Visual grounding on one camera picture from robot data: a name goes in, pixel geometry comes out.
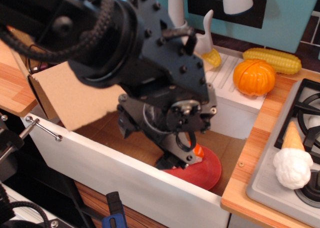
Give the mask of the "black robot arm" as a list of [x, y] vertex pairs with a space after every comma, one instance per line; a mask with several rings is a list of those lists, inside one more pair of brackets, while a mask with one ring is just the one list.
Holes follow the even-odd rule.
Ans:
[[216, 114], [191, 27], [175, 28], [156, 0], [0, 0], [0, 38], [37, 61], [67, 61], [85, 85], [119, 85], [119, 128], [161, 150], [156, 167], [197, 160], [195, 132]]

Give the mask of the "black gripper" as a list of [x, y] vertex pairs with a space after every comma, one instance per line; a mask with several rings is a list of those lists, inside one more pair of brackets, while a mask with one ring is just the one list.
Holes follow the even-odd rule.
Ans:
[[162, 121], [162, 113], [156, 107], [134, 100], [127, 94], [120, 95], [118, 99], [118, 125], [123, 138], [128, 138], [133, 132], [142, 132], [155, 143], [163, 151], [163, 156], [155, 163], [157, 169], [172, 169], [177, 161], [177, 158], [174, 158], [174, 152], [179, 148], [190, 151], [195, 147], [194, 133], [191, 133], [189, 143], [184, 133], [168, 131], [162, 123], [155, 124]]

